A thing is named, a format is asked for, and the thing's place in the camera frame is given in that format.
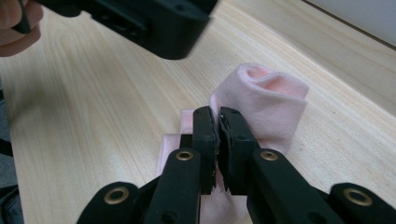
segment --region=light wood surface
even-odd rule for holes
[[[41,30],[32,48],[0,59],[26,223],[75,223],[104,185],[149,182],[179,111],[206,105],[247,62],[309,85],[288,159],[310,184],[356,183],[396,206],[396,53],[304,2],[221,1],[176,62],[85,14],[46,11]]]

